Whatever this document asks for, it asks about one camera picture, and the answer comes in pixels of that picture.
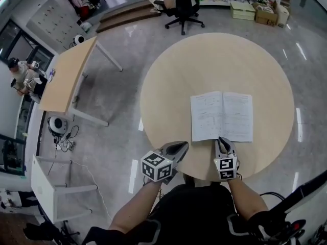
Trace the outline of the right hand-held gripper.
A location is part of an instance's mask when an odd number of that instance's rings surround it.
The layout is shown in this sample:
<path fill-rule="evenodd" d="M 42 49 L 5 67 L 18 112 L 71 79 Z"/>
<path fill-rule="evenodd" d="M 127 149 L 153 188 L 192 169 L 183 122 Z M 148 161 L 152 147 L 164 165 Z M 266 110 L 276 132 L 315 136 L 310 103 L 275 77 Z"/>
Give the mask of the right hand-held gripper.
<path fill-rule="evenodd" d="M 240 163 L 233 142 L 224 137 L 219 137 L 215 140 L 214 164 L 218 173 L 219 182 L 232 180 L 238 176 Z"/>

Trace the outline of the white paper booklet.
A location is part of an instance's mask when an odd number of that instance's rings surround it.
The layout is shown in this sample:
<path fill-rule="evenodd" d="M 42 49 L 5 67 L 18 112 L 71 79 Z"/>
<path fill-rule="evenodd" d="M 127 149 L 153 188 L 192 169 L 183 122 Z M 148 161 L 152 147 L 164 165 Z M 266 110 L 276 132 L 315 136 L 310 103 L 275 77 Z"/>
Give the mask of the white paper booklet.
<path fill-rule="evenodd" d="M 213 91 L 190 97 L 192 141 L 253 142 L 252 96 Z"/>

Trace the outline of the person's right forearm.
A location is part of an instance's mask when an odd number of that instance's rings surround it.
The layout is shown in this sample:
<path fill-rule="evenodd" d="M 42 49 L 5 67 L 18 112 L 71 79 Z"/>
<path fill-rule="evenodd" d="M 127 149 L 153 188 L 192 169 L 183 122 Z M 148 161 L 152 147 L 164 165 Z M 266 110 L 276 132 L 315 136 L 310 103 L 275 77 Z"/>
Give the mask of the person's right forearm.
<path fill-rule="evenodd" d="M 248 187 L 240 178 L 228 180 L 235 208 L 240 216 L 249 220 L 255 214 L 268 211 L 268 207 L 262 197 Z"/>

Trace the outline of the person's left forearm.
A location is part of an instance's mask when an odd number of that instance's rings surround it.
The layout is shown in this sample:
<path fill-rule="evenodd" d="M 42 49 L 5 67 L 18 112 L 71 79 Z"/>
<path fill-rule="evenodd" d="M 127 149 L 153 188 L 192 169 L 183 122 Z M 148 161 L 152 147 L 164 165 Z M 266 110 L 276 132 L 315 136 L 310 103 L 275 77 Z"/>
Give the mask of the person's left forearm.
<path fill-rule="evenodd" d="M 114 216 L 109 230 L 128 233 L 149 216 L 162 182 L 148 181 Z"/>

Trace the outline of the round wooden table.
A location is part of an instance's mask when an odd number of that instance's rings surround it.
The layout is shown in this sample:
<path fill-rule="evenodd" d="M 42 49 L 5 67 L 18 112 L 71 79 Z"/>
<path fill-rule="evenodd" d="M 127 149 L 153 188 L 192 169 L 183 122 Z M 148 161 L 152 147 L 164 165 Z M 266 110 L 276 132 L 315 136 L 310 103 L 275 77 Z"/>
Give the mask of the round wooden table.
<path fill-rule="evenodd" d="M 294 123 L 294 98 L 279 63 L 261 46 L 240 36 L 204 33 L 166 49 L 142 85 L 141 117 L 154 148 L 191 141 L 194 95 L 213 91 L 249 94 L 253 142 L 237 143 L 240 174 L 250 177 L 282 152 Z"/>

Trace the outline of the person's black shirt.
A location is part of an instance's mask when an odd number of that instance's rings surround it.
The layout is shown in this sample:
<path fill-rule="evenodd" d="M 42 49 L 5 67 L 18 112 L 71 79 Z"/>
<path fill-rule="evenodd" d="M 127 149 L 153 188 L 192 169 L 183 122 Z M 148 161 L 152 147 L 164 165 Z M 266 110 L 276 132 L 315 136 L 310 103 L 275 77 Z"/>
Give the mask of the person's black shirt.
<path fill-rule="evenodd" d="M 197 187 L 187 177 L 159 201 L 147 219 L 128 233 L 90 228 L 82 245 L 300 245 L 305 220 L 262 211 L 249 220 L 235 208 L 229 186 Z"/>

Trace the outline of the white panel with black edge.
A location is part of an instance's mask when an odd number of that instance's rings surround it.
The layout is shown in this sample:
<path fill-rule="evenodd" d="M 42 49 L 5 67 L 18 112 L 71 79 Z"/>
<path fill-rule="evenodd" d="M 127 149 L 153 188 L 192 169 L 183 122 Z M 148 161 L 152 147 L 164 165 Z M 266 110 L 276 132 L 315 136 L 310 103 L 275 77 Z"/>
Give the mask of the white panel with black edge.
<path fill-rule="evenodd" d="M 327 170 L 314 179 L 302 184 L 289 196 L 273 207 L 269 212 L 272 214 L 288 214 L 297 207 L 308 202 L 327 185 Z"/>

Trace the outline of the rectangular wooden table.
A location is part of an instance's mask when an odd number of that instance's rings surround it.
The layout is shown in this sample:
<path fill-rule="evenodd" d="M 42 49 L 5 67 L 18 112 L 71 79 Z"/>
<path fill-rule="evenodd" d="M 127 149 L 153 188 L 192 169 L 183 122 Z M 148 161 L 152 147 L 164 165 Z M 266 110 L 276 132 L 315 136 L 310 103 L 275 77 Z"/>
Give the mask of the rectangular wooden table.
<path fill-rule="evenodd" d="M 73 100 L 80 89 L 81 81 L 87 77 L 84 73 L 86 63 L 95 48 L 119 71 L 123 70 L 118 61 L 98 42 L 96 36 L 90 38 L 59 55 L 54 66 L 54 75 L 48 80 L 41 97 L 40 110 L 71 117 L 77 116 L 98 125 L 108 126 L 108 122 L 73 107 Z"/>

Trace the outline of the pale green flat box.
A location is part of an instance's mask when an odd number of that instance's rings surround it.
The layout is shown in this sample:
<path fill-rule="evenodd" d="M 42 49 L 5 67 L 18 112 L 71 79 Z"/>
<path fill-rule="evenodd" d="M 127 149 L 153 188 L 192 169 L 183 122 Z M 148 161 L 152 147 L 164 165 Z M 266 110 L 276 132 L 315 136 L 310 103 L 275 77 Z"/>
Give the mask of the pale green flat box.
<path fill-rule="evenodd" d="M 255 12 L 252 11 L 231 10 L 231 15 L 233 19 L 241 19 L 241 20 L 254 21 L 255 18 Z"/>
<path fill-rule="evenodd" d="M 231 8 L 238 12 L 251 12 L 254 13 L 255 9 L 250 3 L 241 3 L 238 1 L 230 2 Z"/>

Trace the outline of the brown cardboard box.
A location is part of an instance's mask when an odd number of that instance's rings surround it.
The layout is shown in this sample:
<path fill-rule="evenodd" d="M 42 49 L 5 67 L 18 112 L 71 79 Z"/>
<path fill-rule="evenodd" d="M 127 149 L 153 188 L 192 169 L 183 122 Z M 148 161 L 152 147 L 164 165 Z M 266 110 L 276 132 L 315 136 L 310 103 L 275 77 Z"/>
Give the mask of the brown cardboard box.
<path fill-rule="evenodd" d="M 254 3 L 253 7 L 255 9 L 255 22 L 272 27 L 277 25 L 278 14 L 273 6 Z"/>

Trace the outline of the white desk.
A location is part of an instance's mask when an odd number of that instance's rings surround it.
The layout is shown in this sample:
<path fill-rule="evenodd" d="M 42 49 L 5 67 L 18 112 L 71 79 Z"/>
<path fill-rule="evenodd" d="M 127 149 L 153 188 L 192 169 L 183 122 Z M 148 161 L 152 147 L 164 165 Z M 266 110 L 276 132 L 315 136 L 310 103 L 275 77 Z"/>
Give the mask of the white desk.
<path fill-rule="evenodd" d="M 33 156 L 31 168 L 31 188 L 47 218 L 51 223 L 59 223 L 71 219 L 79 218 L 92 214 L 91 209 L 86 209 L 80 214 L 71 216 L 58 216 L 58 198 L 64 194 L 76 194 L 82 192 L 96 191 L 97 185 L 85 185 L 79 187 L 68 187 L 67 185 L 54 185 L 48 175 L 41 167 L 43 162 L 69 164 L 73 163 L 72 160 L 62 160 L 54 158 L 44 158 L 40 156 Z"/>

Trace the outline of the wooden step platform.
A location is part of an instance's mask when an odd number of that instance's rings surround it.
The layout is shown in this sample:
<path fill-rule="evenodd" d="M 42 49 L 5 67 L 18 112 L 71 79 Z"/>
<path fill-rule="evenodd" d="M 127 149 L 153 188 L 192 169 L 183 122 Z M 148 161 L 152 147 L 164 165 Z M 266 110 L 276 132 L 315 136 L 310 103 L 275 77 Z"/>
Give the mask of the wooden step platform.
<path fill-rule="evenodd" d="M 128 23 L 160 16 L 160 13 L 151 12 L 153 5 L 149 1 L 140 1 L 120 7 L 102 16 L 96 33 L 119 27 Z"/>

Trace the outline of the black office chair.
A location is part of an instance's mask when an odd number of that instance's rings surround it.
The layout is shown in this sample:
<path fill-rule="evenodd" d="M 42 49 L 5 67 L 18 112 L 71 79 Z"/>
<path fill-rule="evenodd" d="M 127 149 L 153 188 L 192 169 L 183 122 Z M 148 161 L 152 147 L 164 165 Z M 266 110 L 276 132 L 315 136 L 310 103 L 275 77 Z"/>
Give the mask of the black office chair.
<path fill-rule="evenodd" d="M 74 240 L 74 236 L 80 235 L 80 233 L 71 233 L 66 223 L 65 220 L 60 229 L 49 221 L 45 221 L 39 226 L 27 223 L 26 227 L 23 228 L 23 232 L 27 239 L 33 241 L 53 241 L 56 245 L 79 245 Z"/>
<path fill-rule="evenodd" d="M 201 24 L 202 28 L 205 28 L 205 24 L 198 19 L 193 18 L 198 17 L 198 11 L 200 9 L 200 1 L 199 0 L 175 0 L 176 6 L 175 8 L 168 9 L 164 1 L 154 1 L 156 5 L 162 7 L 160 10 L 161 13 L 165 13 L 168 17 L 175 16 L 175 19 L 167 24 L 165 24 L 165 28 L 169 29 L 171 25 L 175 23 L 179 23 L 181 25 L 181 34 L 185 35 L 184 24 L 186 21 L 194 22 Z"/>

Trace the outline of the white cardboard box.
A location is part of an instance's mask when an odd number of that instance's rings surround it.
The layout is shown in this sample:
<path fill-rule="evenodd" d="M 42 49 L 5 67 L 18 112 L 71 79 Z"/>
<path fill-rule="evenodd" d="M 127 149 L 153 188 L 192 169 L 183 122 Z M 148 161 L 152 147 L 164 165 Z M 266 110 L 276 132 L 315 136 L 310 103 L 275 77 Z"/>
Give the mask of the white cardboard box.
<path fill-rule="evenodd" d="M 276 11 L 278 14 L 277 25 L 281 28 L 284 28 L 287 24 L 290 13 L 288 9 L 282 5 L 277 5 Z"/>

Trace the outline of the grey locker cabinet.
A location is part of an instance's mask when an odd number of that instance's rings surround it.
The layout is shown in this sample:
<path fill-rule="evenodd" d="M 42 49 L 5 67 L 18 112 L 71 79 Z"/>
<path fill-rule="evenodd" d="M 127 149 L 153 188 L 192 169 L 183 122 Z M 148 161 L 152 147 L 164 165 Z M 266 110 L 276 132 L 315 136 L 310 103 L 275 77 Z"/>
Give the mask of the grey locker cabinet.
<path fill-rule="evenodd" d="M 55 0 L 47 0 L 29 19 L 27 28 L 54 51 L 61 53 L 77 35 L 86 36 L 72 16 Z"/>

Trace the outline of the black framed glass partition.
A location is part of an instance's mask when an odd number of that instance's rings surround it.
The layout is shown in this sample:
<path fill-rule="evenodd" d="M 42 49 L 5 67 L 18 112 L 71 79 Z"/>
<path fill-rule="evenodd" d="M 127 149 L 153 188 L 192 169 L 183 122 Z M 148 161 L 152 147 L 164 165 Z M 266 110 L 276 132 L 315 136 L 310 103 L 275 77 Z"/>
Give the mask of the black framed glass partition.
<path fill-rule="evenodd" d="M 14 21 L 8 20 L 0 31 L 0 60 L 7 63 L 10 58 L 36 61 L 44 71 L 49 67 L 54 55 L 23 31 Z"/>

